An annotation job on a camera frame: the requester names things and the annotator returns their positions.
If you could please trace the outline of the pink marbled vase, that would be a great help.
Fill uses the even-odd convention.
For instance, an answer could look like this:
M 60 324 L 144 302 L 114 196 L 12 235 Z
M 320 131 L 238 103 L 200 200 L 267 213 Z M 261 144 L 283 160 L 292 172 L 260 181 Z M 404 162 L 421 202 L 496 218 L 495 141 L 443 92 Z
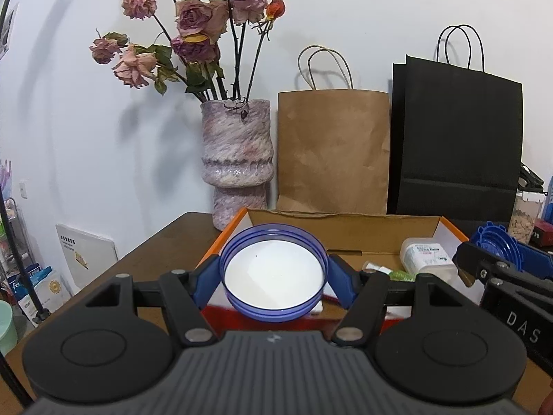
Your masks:
M 275 174 L 271 106 L 266 99 L 212 100 L 200 110 L 201 176 L 214 188 L 213 225 L 224 230 L 241 209 L 267 207 Z

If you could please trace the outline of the blue scalloped lid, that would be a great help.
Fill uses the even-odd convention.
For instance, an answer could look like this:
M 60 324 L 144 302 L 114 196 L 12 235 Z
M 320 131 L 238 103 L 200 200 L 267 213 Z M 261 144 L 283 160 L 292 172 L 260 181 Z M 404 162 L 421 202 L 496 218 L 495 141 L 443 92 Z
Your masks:
M 522 271 L 523 256 L 518 242 L 504 226 L 487 221 L 477 228 L 470 237 L 470 242 L 503 261 L 511 263 L 516 271 Z

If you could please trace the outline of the blue rimmed white lid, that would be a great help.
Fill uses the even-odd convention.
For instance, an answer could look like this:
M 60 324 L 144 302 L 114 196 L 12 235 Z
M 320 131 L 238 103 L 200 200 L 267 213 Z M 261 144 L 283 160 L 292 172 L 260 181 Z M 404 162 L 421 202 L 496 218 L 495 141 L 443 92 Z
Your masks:
M 249 227 L 219 253 L 229 304 L 253 320 L 281 323 L 321 307 L 329 259 L 306 230 L 282 223 Z

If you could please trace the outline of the black paper bag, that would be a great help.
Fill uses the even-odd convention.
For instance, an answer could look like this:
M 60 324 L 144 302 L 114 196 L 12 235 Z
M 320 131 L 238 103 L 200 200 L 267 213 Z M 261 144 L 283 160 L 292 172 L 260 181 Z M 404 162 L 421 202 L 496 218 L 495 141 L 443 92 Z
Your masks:
M 507 226 L 523 144 L 521 83 L 406 57 L 393 66 L 388 214 L 443 215 L 466 235 Z

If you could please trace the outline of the green plastic bucket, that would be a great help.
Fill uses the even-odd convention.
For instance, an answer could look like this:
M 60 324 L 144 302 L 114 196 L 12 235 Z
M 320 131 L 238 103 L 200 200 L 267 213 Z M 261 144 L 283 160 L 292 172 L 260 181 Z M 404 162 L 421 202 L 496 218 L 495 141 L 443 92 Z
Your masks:
M 12 306 L 0 301 L 0 350 L 6 356 L 18 344 L 18 333 L 16 330 Z

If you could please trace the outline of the brown paper bag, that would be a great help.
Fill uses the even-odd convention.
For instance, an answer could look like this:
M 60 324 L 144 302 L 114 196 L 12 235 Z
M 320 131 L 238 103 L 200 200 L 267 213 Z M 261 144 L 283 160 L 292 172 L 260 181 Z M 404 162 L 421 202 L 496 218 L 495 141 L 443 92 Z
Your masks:
M 337 63 L 344 89 L 317 88 L 315 54 Z M 312 44 L 297 57 L 304 91 L 278 95 L 278 200 L 284 212 L 385 214 L 390 156 L 390 99 L 360 90 L 334 49 Z

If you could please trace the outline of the black light stand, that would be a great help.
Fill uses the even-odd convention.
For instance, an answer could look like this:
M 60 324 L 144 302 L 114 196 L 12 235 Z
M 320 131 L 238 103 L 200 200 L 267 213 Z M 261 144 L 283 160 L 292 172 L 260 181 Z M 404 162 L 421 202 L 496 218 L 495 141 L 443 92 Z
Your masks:
M 37 314 L 34 317 L 34 322 L 36 324 L 41 324 L 43 321 L 47 320 L 47 318 L 50 316 L 50 311 L 41 304 L 41 301 L 39 300 L 39 297 L 35 292 L 34 286 L 32 285 L 30 277 L 28 273 L 25 271 L 24 262 L 22 261 L 21 254 L 17 247 L 16 237 L 9 223 L 9 217 L 5 206 L 4 197 L 0 198 L 0 213 L 1 213 L 2 224 L 4 226 L 6 237 L 8 240 L 9 248 L 10 248 L 10 251 L 12 252 L 12 257 L 15 260 L 17 269 L 20 274 L 21 284 L 24 285 L 24 287 L 27 289 L 27 294 L 31 298 L 32 303 L 37 309 Z

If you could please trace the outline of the clear food container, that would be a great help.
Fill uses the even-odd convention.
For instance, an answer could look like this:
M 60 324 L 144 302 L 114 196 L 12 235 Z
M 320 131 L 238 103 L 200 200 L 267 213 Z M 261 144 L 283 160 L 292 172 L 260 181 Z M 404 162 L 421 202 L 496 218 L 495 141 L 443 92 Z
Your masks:
M 520 243 L 529 243 L 532 238 L 535 222 L 541 214 L 546 194 L 519 190 L 516 199 L 508 233 Z

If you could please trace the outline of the dried rose bouquet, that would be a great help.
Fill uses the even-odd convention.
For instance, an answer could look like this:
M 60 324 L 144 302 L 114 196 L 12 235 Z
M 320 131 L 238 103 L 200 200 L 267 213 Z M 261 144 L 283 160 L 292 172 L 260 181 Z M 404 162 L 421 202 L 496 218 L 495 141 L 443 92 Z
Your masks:
M 250 87 L 241 85 L 247 29 L 265 43 L 286 12 L 284 0 L 174 0 L 175 29 L 160 22 L 153 44 L 129 36 L 98 33 L 89 47 L 92 59 L 109 65 L 120 83 L 134 89 L 151 85 L 164 95 L 169 83 L 183 83 L 200 102 L 249 103 Z

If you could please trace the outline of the green spray bottle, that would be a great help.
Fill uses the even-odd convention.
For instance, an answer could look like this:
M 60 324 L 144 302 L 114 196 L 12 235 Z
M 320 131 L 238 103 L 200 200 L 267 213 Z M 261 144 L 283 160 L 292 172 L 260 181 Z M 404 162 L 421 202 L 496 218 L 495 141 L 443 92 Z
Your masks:
M 414 282 L 415 277 L 405 271 L 392 270 L 385 266 L 381 266 L 372 262 L 366 262 L 363 270 L 368 273 L 379 272 L 387 275 L 392 281 L 397 282 Z

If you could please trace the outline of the white spray bottle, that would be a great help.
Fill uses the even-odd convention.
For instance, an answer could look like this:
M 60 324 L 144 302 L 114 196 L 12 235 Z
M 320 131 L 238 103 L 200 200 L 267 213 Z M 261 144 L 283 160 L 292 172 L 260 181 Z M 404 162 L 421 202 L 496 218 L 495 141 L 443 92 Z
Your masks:
M 404 270 L 410 275 L 431 274 L 450 283 L 457 276 L 457 266 L 433 238 L 408 238 L 399 252 Z

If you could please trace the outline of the red cardboard box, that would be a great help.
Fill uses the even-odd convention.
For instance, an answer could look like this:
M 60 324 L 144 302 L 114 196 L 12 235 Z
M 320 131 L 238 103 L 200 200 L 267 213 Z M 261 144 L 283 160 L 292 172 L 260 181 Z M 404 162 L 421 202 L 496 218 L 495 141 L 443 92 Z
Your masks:
M 317 237 L 330 253 L 345 259 L 354 269 L 366 263 L 392 270 L 403 268 L 400 246 L 407 238 L 432 238 L 452 256 L 457 246 L 468 240 L 453 223 L 438 216 L 308 214 L 242 209 L 222 230 L 207 250 L 207 257 L 222 251 L 233 235 L 265 223 L 284 223 L 306 230 Z M 219 286 L 209 304 L 201 311 L 217 334 L 226 331 L 321 331 L 330 336 L 345 315 L 345 310 L 331 297 L 329 288 L 318 309 L 298 320 L 266 323 L 252 320 L 237 312 Z

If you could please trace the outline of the dark red small box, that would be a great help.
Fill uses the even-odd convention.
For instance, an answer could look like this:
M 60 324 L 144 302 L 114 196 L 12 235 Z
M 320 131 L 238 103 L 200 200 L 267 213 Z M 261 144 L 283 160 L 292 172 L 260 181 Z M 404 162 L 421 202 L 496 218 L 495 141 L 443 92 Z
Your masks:
M 529 244 L 536 248 L 551 249 L 553 246 L 553 225 L 545 220 L 537 219 Z

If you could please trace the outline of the blue white package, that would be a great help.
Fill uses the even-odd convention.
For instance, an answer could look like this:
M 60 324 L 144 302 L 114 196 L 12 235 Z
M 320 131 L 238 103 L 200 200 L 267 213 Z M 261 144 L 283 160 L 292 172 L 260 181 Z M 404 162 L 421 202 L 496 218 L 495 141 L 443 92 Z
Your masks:
M 62 275 L 50 266 L 42 269 L 34 264 L 26 269 L 30 276 L 31 284 L 42 306 L 54 313 L 71 298 L 71 294 L 64 282 Z M 39 324 L 37 308 L 35 307 L 27 289 L 21 284 L 20 275 L 13 275 L 8 279 L 8 285 L 12 290 L 21 311 L 34 327 Z

